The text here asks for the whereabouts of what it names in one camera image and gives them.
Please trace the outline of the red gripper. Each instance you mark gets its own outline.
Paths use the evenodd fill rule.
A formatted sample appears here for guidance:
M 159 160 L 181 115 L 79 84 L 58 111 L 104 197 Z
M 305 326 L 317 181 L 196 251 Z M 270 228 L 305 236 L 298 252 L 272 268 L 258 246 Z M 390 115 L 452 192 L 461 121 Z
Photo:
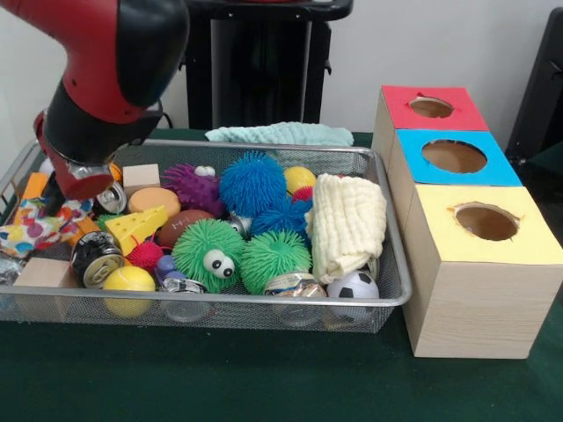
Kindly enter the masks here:
M 65 200 L 92 199 L 110 187 L 114 178 L 110 164 L 75 163 L 57 152 L 48 142 L 45 121 L 46 112 L 41 111 L 33 123 L 40 148 L 53 166 L 42 192 L 45 200 L 42 215 L 56 216 Z

